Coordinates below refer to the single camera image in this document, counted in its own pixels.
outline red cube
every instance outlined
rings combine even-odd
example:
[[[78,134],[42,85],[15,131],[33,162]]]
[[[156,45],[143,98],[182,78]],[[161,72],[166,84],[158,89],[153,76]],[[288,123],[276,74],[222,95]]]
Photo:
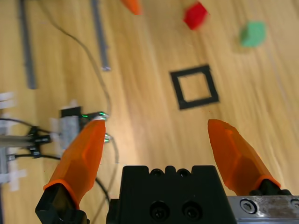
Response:
[[[198,2],[186,11],[184,22],[190,29],[194,30],[203,23],[207,14],[204,6]]]

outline black square outline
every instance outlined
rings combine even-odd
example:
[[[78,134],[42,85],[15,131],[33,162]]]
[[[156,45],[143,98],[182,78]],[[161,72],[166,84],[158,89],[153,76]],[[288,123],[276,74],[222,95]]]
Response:
[[[196,99],[193,101],[186,101],[184,99],[184,95],[183,95],[178,78],[181,76],[192,75],[194,73],[203,73],[205,75],[206,82],[208,84],[209,91],[211,93],[211,97],[203,98],[203,99]],[[201,67],[197,67],[197,68],[193,68],[193,69],[186,69],[186,70],[182,70],[182,71],[173,71],[170,74],[171,74],[174,90],[176,91],[178,105],[179,105],[180,110],[219,102],[218,93],[217,93],[217,90],[216,90],[214,82],[213,82],[213,78],[212,78],[212,74],[211,74],[209,65],[204,65]]]

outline black cable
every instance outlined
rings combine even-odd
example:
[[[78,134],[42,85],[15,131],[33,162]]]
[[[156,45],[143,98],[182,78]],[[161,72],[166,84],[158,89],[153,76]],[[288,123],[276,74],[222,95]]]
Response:
[[[113,144],[113,148],[114,148],[114,154],[115,154],[115,166],[113,168],[113,172],[112,172],[112,175],[111,175],[111,179],[110,179],[110,182],[109,182],[109,185],[108,185],[108,192],[111,190],[113,184],[114,184],[114,181],[116,179],[116,174],[117,174],[117,168],[118,168],[118,164],[119,164],[119,152],[118,152],[118,148],[117,148],[117,145],[116,145],[116,142],[114,140],[114,138],[111,139],[111,142]],[[102,200],[97,212],[95,213],[95,216],[93,217],[93,220],[91,222],[91,224],[94,224],[95,221],[97,220],[99,214],[101,213],[103,207],[104,207],[104,203],[105,203],[105,200]]]
[[[12,119],[12,118],[0,118],[0,120],[5,120],[5,121],[12,121],[12,122],[16,122],[16,123],[20,123],[20,124],[23,124],[23,125],[26,125],[28,127],[34,127],[34,125],[26,122],[26,121],[22,121],[22,120],[17,120],[17,119]],[[45,132],[45,133],[48,133],[48,134],[51,134],[52,132],[50,131],[47,131],[47,130],[44,130],[44,129],[41,129],[41,128],[38,128],[38,130],[40,132]]]
[[[108,204],[110,204],[110,196],[108,194],[108,191],[106,190],[106,188],[104,187],[104,185],[102,184],[101,180],[99,178],[95,178],[96,183],[102,188],[104,194],[105,194],[105,198],[108,202]]]
[[[87,54],[87,57],[90,61],[90,63],[92,64],[93,70],[95,72],[95,74],[98,77],[98,80],[100,82],[101,88],[105,94],[106,97],[106,101],[107,101],[107,114],[109,116],[111,116],[112,113],[112,106],[111,106],[111,99],[110,99],[110,95],[109,92],[107,90],[106,84],[103,80],[103,77],[101,75],[101,72],[97,66],[97,63],[95,61],[95,59],[93,58],[93,55],[91,54],[90,50],[88,49],[88,47],[83,44],[78,38],[76,38],[75,36],[71,35],[70,33],[66,32],[62,27],[60,27],[55,20],[53,19],[53,16],[51,15],[51,13],[49,12],[49,10],[47,9],[47,7],[45,6],[43,0],[37,0],[38,1],[38,5],[40,6],[41,10],[43,11],[43,13],[45,14],[45,16],[48,18],[50,24],[55,27],[56,29],[58,29],[60,32],[62,32],[63,34],[69,36],[71,39],[73,39],[74,41],[76,41],[85,51],[85,53]]]
[[[44,5],[44,2],[43,0],[38,0],[38,4],[41,8],[41,10],[43,11],[43,13],[45,14],[45,16],[48,18],[50,24],[55,27],[56,29],[58,29],[60,32],[62,32],[63,34],[69,36],[71,39],[73,39],[74,41],[76,41],[82,48],[83,50],[85,51],[85,53],[87,54],[87,57],[90,61],[90,63],[92,64],[92,67],[94,69],[94,72],[96,73],[97,77],[98,77],[98,80],[100,82],[100,85],[102,87],[102,90],[105,94],[105,97],[106,97],[106,100],[107,100],[107,114],[110,116],[111,113],[112,113],[112,105],[111,105],[111,98],[110,98],[110,95],[109,95],[109,92],[107,90],[107,87],[106,87],[106,84],[103,80],[103,77],[101,75],[101,72],[97,66],[97,63],[95,61],[95,59],[93,58],[90,50],[88,49],[88,47],[83,44],[78,38],[76,38],[75,36],[69,34],[68,32],[66,32],[62,27],[60,27],[56,22],[55,20],[53,19],[53,16],[51,15],[51,13],[49,12],[49,10],[47,9],[47,7]],[[115,151],[115,164],[119,164],[119,153],[118,153],[118,149],[117,149],[117,145],[114,141],[114,139],[112,139],[112,144],[113,144],[113,147],[114,147],[114,151]],[[117,168],[118,166],[115,165],[114,167],[114,170],[113,170],[113,173],[112,173],[112,177],[111,177],[111,180],[109,182],[109,186],[108,186],[108,191],[104,191],[103,188],[103,192],[105,193],[105,196],[106,196],[106,200],[109,200],[109,195],[108,195],[108,192],[110,191],[110,189],[112,188],[113,186],[113,183],[115,181],[115,178],[116,178],[116,174],[117,174]],[[96,212],[96,215],[92,221],[92,224],[95,222],[96,218],[98,217],[98,215],[100,214],[102,208],[103,208],[103,205],[105,203],[105,200],[102,201],[102,203],[100,204],[97,212]]]
[[[15,158],[20,158],[20,157],[33,157],[31,154],[16,154],[14,155]],[[43,155],[40,154],[40,157],[43,158],[48,158],[48,159],[54,159],[54,160],[60,160],[59,157],[54,156],[54,155]],[[105,194],[105,198],[108,204],[110,204],[110,196],[108,194],[108,191],[106,190],[105,186],[102,184],[101,180],[99,178],[95,178],[96,183],[100,186],[102,189],[103,193]]]

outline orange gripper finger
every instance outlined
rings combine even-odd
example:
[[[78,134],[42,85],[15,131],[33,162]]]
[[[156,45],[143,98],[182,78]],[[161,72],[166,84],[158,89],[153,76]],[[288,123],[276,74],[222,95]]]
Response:
[[[141,14],[139,0],[121,0],[123,4],[135,15]]]
[[[61,157],[44,190],[60,183],[68,190],[79,209],[79,203],[95,182],[105,140],[105,122],[91,121],[71,143]]]
[[[224,184],[238,196],[256,190],[268,179],[280,187],[254,148],[236,128],[221,120],[208,121],[208,132],[214,158]]]

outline green cube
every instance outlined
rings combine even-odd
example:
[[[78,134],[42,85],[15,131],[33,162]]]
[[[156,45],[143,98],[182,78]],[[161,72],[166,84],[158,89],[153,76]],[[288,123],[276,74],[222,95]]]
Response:
[[[249,22],[241,32],[244,47],[256,47],[266,39],[266,25],[263,22]]]

